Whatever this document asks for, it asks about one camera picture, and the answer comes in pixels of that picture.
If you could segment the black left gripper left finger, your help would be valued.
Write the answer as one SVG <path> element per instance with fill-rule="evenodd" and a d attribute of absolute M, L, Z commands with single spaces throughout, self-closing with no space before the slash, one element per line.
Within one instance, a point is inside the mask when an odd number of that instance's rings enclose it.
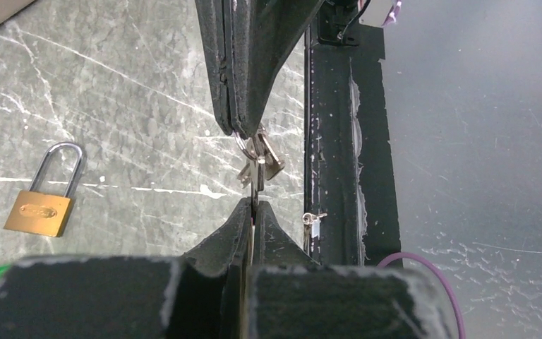
<path fill-rule="evenodd" d="M 0 279 L 0 338 L 238 338 L 251 202 L 183 256 L 33 256 Z"/>

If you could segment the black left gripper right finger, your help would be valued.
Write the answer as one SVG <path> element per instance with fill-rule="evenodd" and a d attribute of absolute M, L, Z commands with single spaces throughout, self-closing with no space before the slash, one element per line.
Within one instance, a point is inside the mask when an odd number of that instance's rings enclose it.
<path fill-rule="evenodd" d="M 271 260 L 283 235 L 263 201 L 245 302 L 247 338 L 453 338 L 451 313 L 431 279 L 407 268 L 319 266 L 301 249 Z"/>

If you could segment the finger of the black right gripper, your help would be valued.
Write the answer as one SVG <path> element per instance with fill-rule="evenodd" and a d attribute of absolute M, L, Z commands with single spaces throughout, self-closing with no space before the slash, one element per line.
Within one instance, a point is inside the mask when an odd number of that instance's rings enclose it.
<path fill-rule="evenodd" d="M 227 56 L 225 48 L 224 1 L 195 0 L 203 43 L 208 83 L 215 120 L 225 135 L 231 135 Z"/>
<path fill-rule="evenodd" d="M 322 1 L 228 1 L 227 133 L 254 135 L 279 70 Z"/>

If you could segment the silver key bunch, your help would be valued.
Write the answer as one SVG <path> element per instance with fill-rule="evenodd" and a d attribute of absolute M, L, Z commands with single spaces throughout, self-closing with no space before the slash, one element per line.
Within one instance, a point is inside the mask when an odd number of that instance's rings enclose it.
<path fill-rule="evenodd" d="M 247 141 L 237 131 L 232 133 L 240 151 L 246 156 L 246 164 L 237 174 L 243 188 L 251 188 L 251 205 L 256 209 L 259 193 L 265 189 L 265 183 L 276 177 L 285 167 L 285 162 L 275 151 L 270 142 L 267 129 L 260 125 L 255 135 Z"/>

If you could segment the brass padlock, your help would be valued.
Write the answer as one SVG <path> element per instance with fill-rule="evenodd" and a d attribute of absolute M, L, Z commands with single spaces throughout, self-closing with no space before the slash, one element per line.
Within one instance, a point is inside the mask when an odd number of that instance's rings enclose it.
<path fill-rule="evenodd" d="M 76 153 L 76 162 L 64 193 L 46 194 L 40 186 L 56 152 L 69 148 Z M 50 146 L 42 157 L 39 167 L 27 190 L 18 193 L 11 212 L 4 224 L 5 230 L 61 237 L 73 208 L 72 195 L 85 165 L 85 151 L 77 143 L 64 141 Z"/>

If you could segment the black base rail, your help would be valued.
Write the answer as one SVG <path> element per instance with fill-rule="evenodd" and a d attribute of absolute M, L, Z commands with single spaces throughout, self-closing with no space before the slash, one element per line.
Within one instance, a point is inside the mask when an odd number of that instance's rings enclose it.
<path fill-rule="evenodd" d="M 304 205 L 312 258 L 375 266 L 401 249 L 382 62 L 400 1 L 325 1 L 304 35 Z"/>

